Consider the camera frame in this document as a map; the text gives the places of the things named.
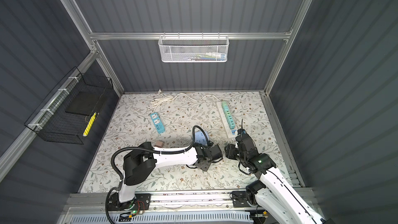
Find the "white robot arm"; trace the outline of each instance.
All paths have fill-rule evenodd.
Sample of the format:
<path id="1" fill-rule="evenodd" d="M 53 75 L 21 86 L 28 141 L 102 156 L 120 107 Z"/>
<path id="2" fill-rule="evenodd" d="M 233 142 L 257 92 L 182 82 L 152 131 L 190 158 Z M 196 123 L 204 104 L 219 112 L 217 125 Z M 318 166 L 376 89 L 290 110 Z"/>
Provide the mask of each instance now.
<path id="1" fill-rule="evenodd" d="M 182 148 L 159 148 L 159 147 L 153 147 L 155 151 L 160 151 L 160 152 L 171 152 L 171 151 L 179 151 L 183 149 L 187 149 L 188 147 L 182 147 Z M 197 152 L 196 149 L 189 149 L 185 153 L 180 153 L 180 154 L 174 154 L 174 155 L 168 155 L 168 154 L 153 154 L 153 159 L 156 160 L 155 167 L 160 168 L 160 167 L 165 167 L 165 166 L 171 166 L 171 165 L 178 165 L 178 164 L 187 164 L 187 165 L 193 165 L 198 161 L 197 158 Z M 119 191 L 119 202 L 127 202 L 131 201 L 135 197 L 135 190 L 139 184 L 135 185 L 127 185 L 125 183 L 122 184 L 121 189 Z"/>
<path id="2" fill-rule="evenodd" d="M 252 205 L 266 209 L 280 224 L 323 224 L 324 219 L 290 186 L 278 168 L 272 167 L 260 180 L 246 187 Z"/>
<path id="3" fill-rule="evenodd" d="M 280 224 L 332 224 L 331 220 L 325 221 L 314 209 L 312 209 L 289 185 L 282 176 L 280 170 L 271 158 L 264 153 L 258 153 L 251 137 L 245 130 L 239 129 L 236 144 L 228 144 L 225 147 L 226 157 L 238 160 L 239 170 L 247 175 L 253 173 L 257 181 L 246 186 L 244 197 L 252 206 L 261 206 L 266 209 Z M 150 173 L 159 167 L 186 164 L 195 165 L 203 171 L 207 171 L 212 162 L 222 159 L 222 152 L 218 145 L 207 146 L 193 142 L 183 148 L 159 148 L 152 147 L 150 142 L 145 142 L 138 147 L 127 147 L 115 152 L 111 164 L 120 175 L 119 187 L 112 188 L 107 196 L 107 203 L 112 190 L 118 192 L 119 204 L 134 202 L 135 190 Z M 123 174 L 115 166 L 114 160 L 117 154 L 131 150 L 124 156 Z"/>
<path id="4" fill-rule="evenodd" d="M 244 200 L 252 206 L 263 207 L 280 224 L 334 223 L 324 220 L 297 194 L 272 159 L 267 154 L 258 153 L 245 130 L 238 130 L 236 144 L 228 144 L 225 154 L 227 158 L 239 161 L 238 168 L 242 173 L 253 173 L 258 179 L 246 186 Z M 248 173 L 240 169 L 241 165 Z"/>

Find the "metal bar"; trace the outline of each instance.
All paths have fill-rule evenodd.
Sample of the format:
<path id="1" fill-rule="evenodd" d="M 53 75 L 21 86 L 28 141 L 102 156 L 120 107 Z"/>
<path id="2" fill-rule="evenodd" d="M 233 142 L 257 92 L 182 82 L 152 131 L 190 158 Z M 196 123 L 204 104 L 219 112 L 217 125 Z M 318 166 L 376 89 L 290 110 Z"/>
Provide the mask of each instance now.
<path id="1" fill-rule="evenodd" d="M 72 18 L 73 23 L 76 25 L 87 46 L 89 46 L 90 49 L 92 49 L 94 47 L 94 44 L 91 41 L 90 36 L 88 35 L 88 33 L 91 33 L 91 29 L 87 21 L 83 17 L 83 13 L 80 11 L 79 7 L 77 6 L 76 1 L 75 0 L 60 0 L 60 1 L 64 5 L 69 16 Z"/>
<path id="2" fill-rule="evenodd" d="M 287 169 L 294 170 L 296 172 L 295 176 L 299 180 L 300 185 L 302 187 L 305 187 L 304 180 L 301 177 L 299 168 L 297 167 L 296 161 L 287 142 L 285 133 L 283 132 L 281 123 L 279 122 L 278 116 L 276 115 L 275 109 L 271 102 L 271 98 L 269 97 L 269 95 L 262 94 L 261 100 L 263 101 L 264 108 L 266 109 L 269 122 L 271 124 L 272 130 L 274 131 L 275 139 L 278 142 L 278 147 L 281 151 L 281 155 Z"/>
<path id="3" fill-rule="evenodd" d="M 102 68 L 102 71 L 104 72 L 105 76 L 112 79 L 113 89 L 115 90 L 116 94 L 119 96 L 119 98 L 122 97 L 122 95 L 124 93 L 124 88 L 123 88 L 122 84 L 120 83 L 119 79 L 117 78 L 115 71 L 112 69 L 111 64 L 106 59 L 105 53 L 103 52 L 99 43 L 97 41 L 94 41 L 94 44 L 100 54 L 100 56 L 98 56 L 98 58 L 97 58 L 98 64 Z"/>
<path id="4" fill-rule="evenodd" d="M 82 63 L 78 66 L 78 70 L 72 72 L 69 78 L 61 85 L 61 89 L 67 87 L 74 78 L 79 74 L 79 71 L 84 73 L 91 66 L 91 64 L 98 57 L 98 53 L 96 50 L 90 52 L 86 58 L 82 61 Z M 61 90 L 57 90 L 57 92 L 49 99 L 46 105 L 43 107 L 44 109 L 49 108 L 57 99 L 57 97 L 62 93 Z M 38 114 L 33 118 L 30 124 L 37 124 L 38 121 L 43 117 L 45 111 L 39 111 Z M 36 133 L 32 132 L 29 128 L 25 128 L 22 133 L 15 139 L 15 141 L 11 144 L 11 146 L 3 153 L 0 157 L 0 182 L 7 175 L 7 173 L 11 170 L 17 160 L 22 156 L 23 152 L 30 145 L 33 139 L 36 137 Z"/>
<path id="5" fill-rule="evenodd" d="M 244 189 L 195 190 L 195 191 L 146 191 L 151 194 L 149 212 L 173 211 L 210 211 L 210 210 L 254 210 L 256 207 L 234 208 L 231 191 Z M 296 192 L 312 207 L 318 207 L 312 188 L 295 188 Z M 70 194 L 63 214 L 103 213 L 107 193 Z"/>
<path id="6" fill-rule="evenodd" d="M 158 40 L 169 39 L 229 39 L 233 40 L 288 40 L 290 33 L 90 33 L 92 40 Z"/>
<path id="7" fill-rule="evenodd" d="M 262 92 L 258 89 L 241 89 L 241 90 L 191 90 L 191 91 L 162 91 L 162 93 L 231 93 L 231 92 Z M 137 91 L 137 92 L 125 92 L 125 94 L 141 94 L 141 93 L 159 93 L 159 91 Z"/>
<path id="8" fill-rule="evenodd" d="M 291 37 L 287 40 L 286 45 L 282 48 L 282 50 L 275 62 L 275 65 L 272 68 L 272 72 L 269 76 L 267 84 L 264 88 L 266 95 L 269 95 L 273 85 L 275 84 L 276 78 L 278 77 L 278 74 L 281 71 L 282 65 L 285 62 L 287 55 L 289 54 L 289 51 L 292 47 L 293 42 L 295 41 L 297 33 L 299 32 L 301 24 L 303 23 L 303 20 L 305 18 L 305 15 L 307 14 L 308 9 L 310 8 L 311 2 L 312 2 L 312 0 L 303 0 L 300 5 L 300 8 L 297 12 L 295 20 L 293 21 L 293 25 L 291 27 L 291 29 L 292 29 Z"/>
<path id="9" fill-rule="evenodd" d="M 82 35 L 84 41 L 86 42 L 87 46 L 93 50 L 96 49 L 99 51 L 101 57 L 97 59 L 97 62 L 101 66 L 105 76 L 110 77 L 112 79 L 113 88 L 116 91 L 117 95 L 121 97 L 124 93 L 124 89 L 122 84 L 120 83 L 119 79 L 117 78 L 115 72 L 113 71 L 111 64 L 109 63 L 108 59 L 106 58 L 104 52 L 102 51 L 100 45 L 94 42 L 91 38 L 89 33 L 91 33 L 91 28 L 88 25 L 86 19 L 83 16 L 82 11 L 78 7 L 75 0 L 60 0 L 67 10 L 69 16 L 72 18 L 73 23 L 76 25 L 77 29 L 79 30 L 80 34 Z"/>

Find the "power strip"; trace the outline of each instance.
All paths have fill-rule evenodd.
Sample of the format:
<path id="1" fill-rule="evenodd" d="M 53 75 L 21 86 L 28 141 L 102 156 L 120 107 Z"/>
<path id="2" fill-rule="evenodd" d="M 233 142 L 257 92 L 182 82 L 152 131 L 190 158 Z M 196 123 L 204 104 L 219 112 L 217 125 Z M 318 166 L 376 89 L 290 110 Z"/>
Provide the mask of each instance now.
<path id="1" fill-rule="evenodd" d="M 155 129 L 156 131 L 158 131 L 159 134 L 165 132 L 166 130 L 164 129 L 164 125 L 163 123 L 160 121 L 160 118 L 158 116 L 157 112 L 154 112 L 150 115 L 150 117 L 152 118 L 152 122 L 155 125 Z"/>
<path id="2" fill-rule="evenodd" d="M 229 111 L 228 105 L 226 104 L 225 101 L 222 101 L 221 102 L 221 106 L 222 106 L 222 109 L 224 110 L 225 118 L 228 121 L 229 128 L 231 130 L 235 129 L 235 122 L 232 119 L 232 115 L 231 115 L 231 112 Z"/>
<path id="3" fill-rule="evenodd" d="M 236 128 L 232 129 L 232 130 L 230 129 L 228 120 L 226 119 L 226 116 L 225 116 L 225 113 L 224 113 L 224 107 L 222 106 L 222 102 L 223 101 L 219 101 L 219 102 L 216 103 L 218 111 L 220 112 L 222 125 L 224 126 L 224 129 L 226 131 L 226 135 L 227 135 L 228 139 L 235 140 L 236 136 L 238 135 L 238 130 Z"/>

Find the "gray wall panel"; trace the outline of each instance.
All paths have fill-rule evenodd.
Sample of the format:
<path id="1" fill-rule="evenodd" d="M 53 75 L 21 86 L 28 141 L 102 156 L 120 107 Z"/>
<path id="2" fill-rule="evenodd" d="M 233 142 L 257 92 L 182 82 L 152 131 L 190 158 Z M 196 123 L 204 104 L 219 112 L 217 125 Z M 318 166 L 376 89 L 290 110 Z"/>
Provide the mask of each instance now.
<path id="1" fill-rule="evenodd" d="M 314 0 L 271 92 L 306 185 L 336 223 L 396 219 L 397 16 L 398 0 Z"/>
<path id="2" fill-rule="evenodd" d="M 0 12 L 2 155 L 89 49 L 59 0 L 0 0 Z M 104 75 L 96 62 L 87 73 Z M 113 93 L 84 145 L 33 140 L 0 184 L 0 223 L 57 221 L 69 194 L 79 189 L 117 101 Z"/>
<path id="3" fill-rule="evenodd" d="M 285 32 L 301 0 L 76 0 L 93 32 Z"/>
<path id="4" fill-rule="evenodd" d="M 263 89 L 282 40 L 232 40 L 228 61 L 165 63 L 157 41 L 100 41 L 126 91 Z"/>
<path id="5" fill-rule="evenodd" d="M 89 50 L 58 0 L 0 0 L 2 154 Z"/>

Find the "floral patterned surface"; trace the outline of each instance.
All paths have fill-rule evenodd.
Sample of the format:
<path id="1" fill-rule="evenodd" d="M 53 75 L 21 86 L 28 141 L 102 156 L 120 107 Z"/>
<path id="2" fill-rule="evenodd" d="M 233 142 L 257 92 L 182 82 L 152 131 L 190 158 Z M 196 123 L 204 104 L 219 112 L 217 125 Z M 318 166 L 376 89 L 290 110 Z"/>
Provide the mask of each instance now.
<path id="1" fill-rule="evenodd" d="M 243 119 L 244 129 L 254 140 L 259 152 L 267 153 L 277 164 L 287 181 L 287 169 L 279 147 L 276 144 L 271 125 L 259 92 L 213 93 L 227 101 L 235 123 L 240 127 Z M 188 94 L 201 99 L 204 93 Z M 114 113 L 108 130 L 87 174 L 81 192 L 107 192 L 118 185 L 119 177 L 110 165 L 112 154 L 122 147 L 138 146 L 143 142 L 164 141 L 164 147 L 183 147 L 192 140 L 192 126 L 199 125 L 208 132 L 210 139 L 224 147 L 229 142 L 223 128 L 216 99 L 206 97 L 203 102 L 193 102 L 184 95 L 174 101 L 164 102 L 157 113 L 166 131 L 158 134 L 153 126 L 150 114 L 150 101 L 158 94 L 123 95 Z M 116 157 L 115 163 L 122 171 L 123 156 Z M 247 176 L 238 170 L 238 162 L 225 158 L 210 166 L 207 172 L 190 169 L 186 165 L 175 165 L 155 169 L 137 191 L 172 191 L 199 189 L 236 189 L 245 187 L 254 181 L 254 175 Z"/>

